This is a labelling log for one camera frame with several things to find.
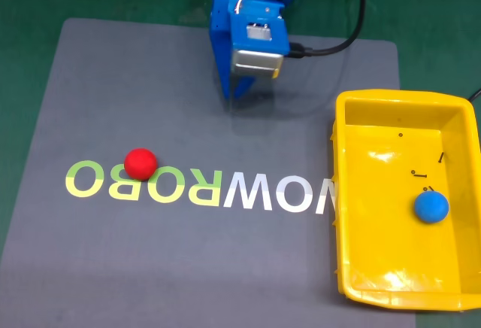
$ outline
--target gray mat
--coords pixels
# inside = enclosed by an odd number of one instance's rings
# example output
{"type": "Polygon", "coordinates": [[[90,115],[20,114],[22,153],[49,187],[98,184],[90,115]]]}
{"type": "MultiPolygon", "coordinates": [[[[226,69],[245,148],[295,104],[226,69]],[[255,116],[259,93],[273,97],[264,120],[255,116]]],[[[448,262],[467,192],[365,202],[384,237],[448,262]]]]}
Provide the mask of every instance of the gray mat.
{"type": "MultiPolygon", "coordinates": [[[[288,61],[272,90],[234,111],[217,84],[204,29],[65,23],[0,267],[0,326],[415,325],[414,314],[337,292],[334,212],[321,194],[335,98],[399,88],[395,45],[288,61]],[[165,172],[151,194],[142,183],[138,199],[115,199],[132,189],[109,192],[110,170],[135,147],[153,150],[177,184],[165,172]],[[84,160],[104,179],[81,198],[66,175],[84,160]],[[229,189],[233,176],[246,189],[229,189]]],[[[88,190],[94,176],[82,168],[73,184],[88,190]]]]}

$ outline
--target black cable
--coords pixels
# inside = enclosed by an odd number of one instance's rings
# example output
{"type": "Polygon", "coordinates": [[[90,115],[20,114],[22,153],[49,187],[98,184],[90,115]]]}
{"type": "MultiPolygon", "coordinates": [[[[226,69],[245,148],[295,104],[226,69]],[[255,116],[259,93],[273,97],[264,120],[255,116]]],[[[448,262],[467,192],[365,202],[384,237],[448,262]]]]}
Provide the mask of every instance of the black cable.
{"type": "Polygon", "coordinates": [[[352,42],[359,36],[359,33],[362,29],[362,23],[364,22],[364,15],[366,11],[366,0],[359,0],[359,13],[358,13],[358,22],[355,25],[354,31],[348,39],[346,39],[342,44],[337,46],[333,46],[330,48],[324,48],[321,50],[314,50],[311,47],[305,47],[302,44],[297,42],[291,42],[289,45],[291,50],[289,52],[288,57],[292,57],[294,59],[300,59],[305,56],[327,56],[333,53],[340,52],[346,48],[348,48],[352,42]]]}
{"type": "Polygon", "coordinates": [[[468,101],[469,102],[473,102],[474,100],[476,100],[478,97],[481,96],[481,89],[477,90],[469,99],[468,101]]]}

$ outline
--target blue ball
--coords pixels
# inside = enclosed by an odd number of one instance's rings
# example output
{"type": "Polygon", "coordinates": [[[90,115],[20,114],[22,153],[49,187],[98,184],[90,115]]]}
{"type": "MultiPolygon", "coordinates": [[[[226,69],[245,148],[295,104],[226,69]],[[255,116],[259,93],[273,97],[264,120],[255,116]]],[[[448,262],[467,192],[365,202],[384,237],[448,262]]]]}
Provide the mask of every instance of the blue ball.
{"type": "Polygon", "coordinates": [[[425,223],[439,223],[449,212],[448,200],[437,191],[425,191],[416,198],[414,211],[425,223]]]}

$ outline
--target yellow plastic bin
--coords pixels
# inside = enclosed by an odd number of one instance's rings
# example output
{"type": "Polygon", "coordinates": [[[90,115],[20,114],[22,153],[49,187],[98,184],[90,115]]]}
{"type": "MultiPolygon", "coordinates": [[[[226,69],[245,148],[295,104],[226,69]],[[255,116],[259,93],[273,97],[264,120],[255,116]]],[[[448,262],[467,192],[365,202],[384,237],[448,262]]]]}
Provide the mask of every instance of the yellow plastic bin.
{"type": "Polygon", "coordinates": [[[339,291],[386,308],[481,308],[481,154],[471,103],[427,92],[342,93],[332,141],[339,291]],[[440,223],[414,214],[427,189],[449,201],[440,223]]]}

